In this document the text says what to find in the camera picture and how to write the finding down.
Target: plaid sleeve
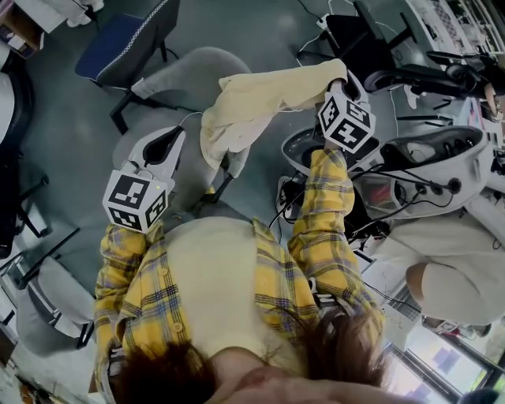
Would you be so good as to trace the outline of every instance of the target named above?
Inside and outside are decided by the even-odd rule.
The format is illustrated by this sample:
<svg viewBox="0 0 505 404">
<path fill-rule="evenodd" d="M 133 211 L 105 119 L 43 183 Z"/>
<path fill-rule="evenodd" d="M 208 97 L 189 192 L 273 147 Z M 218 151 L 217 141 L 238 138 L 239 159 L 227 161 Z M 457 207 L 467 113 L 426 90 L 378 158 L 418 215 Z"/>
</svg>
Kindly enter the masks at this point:
<svg viewBox="0 0 505 404">
<path fill-rule="evenodd" d="M 163 236 L 161 221 L 148 234 L 136 233 L 119 226 L 109 225 L 101 243 L 103 267 L 95 285 L 95 329 L 97 367 L 112 348 L 121 346 L 115 334 L 123 298 L 137 273 L 149 246 Z M 102 369 L 95 374 L 102 374 Z"/>
<path fill-rule="evenodd" d="M 340 150 L 312 153 L 301 214 L 288 246 L 318 290 L 346 301 L 356 314 L 374 311 L 357 259 L 344 235 L 344 217 L 354 204 L 353 184 Z"/>
</svg>

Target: beige fabric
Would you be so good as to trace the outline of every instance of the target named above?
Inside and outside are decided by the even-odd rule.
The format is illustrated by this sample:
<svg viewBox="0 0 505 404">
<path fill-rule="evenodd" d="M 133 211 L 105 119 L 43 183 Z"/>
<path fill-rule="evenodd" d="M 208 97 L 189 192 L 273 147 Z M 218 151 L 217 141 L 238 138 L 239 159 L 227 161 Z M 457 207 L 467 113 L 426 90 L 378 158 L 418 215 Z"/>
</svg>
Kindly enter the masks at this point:
<svg viewBox="0 0 505 404">
<path fill-rule="evenodd" d="M 238 74 L 219 81 L 223 92 L 202 117 L 200 146 L 215 168 L 228 150 L 247 148 L 285 108 L 309 109 L 324 101 L 327 86 L 347 78 L 339 59 L 270 73 Z"/>
<path fill-rule="evenodd" d="M 251 223 L 198 219 L 172 230 L 166 240 L 170 272 L 197 348 L 209 357 L 232 346 L 262 358 L 275 351 L 273 365 L 301 374 L 293 348 L 256 309 L 256 236 Z"/>
</svg>

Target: brown hair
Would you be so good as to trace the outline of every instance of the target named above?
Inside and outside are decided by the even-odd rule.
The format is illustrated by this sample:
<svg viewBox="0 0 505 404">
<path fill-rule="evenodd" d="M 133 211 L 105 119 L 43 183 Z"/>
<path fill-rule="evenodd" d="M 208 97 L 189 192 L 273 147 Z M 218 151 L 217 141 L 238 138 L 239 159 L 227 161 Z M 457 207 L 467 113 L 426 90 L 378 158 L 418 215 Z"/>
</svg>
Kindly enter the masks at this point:
<svg viewBox="0 0 505 404">
<path fill-rule="evenodd" d="M 297 329 L 300 360 L 309 379 L 382 384 L 383 357 L 376 344 L 364 338 L 369 316 L 349 317 L 334 311 L 309 322 L 289 316 Z M 211 362 L 190 342 L 169 343 L 163 351 L 149 354 L 135 349 L 113 385 L 118 404 L 154 402 L 167 395 L 203 403 L 215 392 L 216 376 Z"/>
</svg>

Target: white cube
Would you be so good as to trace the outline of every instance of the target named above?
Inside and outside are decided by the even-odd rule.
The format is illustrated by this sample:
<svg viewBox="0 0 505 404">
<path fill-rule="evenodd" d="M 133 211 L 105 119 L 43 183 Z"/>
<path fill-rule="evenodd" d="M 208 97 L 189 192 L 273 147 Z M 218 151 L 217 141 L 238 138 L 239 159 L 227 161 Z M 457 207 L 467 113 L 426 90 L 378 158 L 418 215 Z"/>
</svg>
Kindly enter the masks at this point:
<svg viewBox="0 0 505 404">
<path fill-rule="evenodd" d="M 167 188 L 165 182 L 114 170 L 103 206 L 113 224 L 147 233 L 168 207 Z"/>
<path fill-rule="evenodd" d="M 373 136 L 374 114 L 341 93 L 332 93 L 319 111 L 324 137 L 348 152 L 355 153 Z"/>
</svg>

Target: yellow plaid shirt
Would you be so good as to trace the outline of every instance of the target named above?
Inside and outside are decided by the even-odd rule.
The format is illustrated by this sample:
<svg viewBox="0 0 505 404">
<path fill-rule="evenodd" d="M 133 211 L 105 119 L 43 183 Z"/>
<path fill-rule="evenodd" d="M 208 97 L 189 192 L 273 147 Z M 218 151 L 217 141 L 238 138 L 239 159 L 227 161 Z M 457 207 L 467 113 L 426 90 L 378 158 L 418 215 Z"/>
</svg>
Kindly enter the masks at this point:
<svg viewBox="0 0 505 404">
<path fill-rule="evenodd" d="M 257 244 L 254 299 L 260 315 L 276 331 L 294 340 L 292 322 L 275 309 L 290 310 L 302 319 L 316 316 L 319 310 L 307 282 L 313 277 L 319 292 L 345 301 L 356 314 L 373 310 L 374 328 L 381 333 L 382 316 L 365 289 L 343 233 L 343 219 L 353 207 L 354 191 L 340 151 L 313 152 L 305 188 L 289 252 L 267 227 L 252 221 Z M 191 324 L 184 313 L 177 279 L 168 267 L 161 222 L 148 235 L 109 226 L 101 247 L 105 262 L 95 292 L 95 375 L 99 389 L 110 397 L 108 383 L 103 382 L 113 348 L 122 347 L 128 354 L 134 346 L 188 341 Z"/>
</svg>

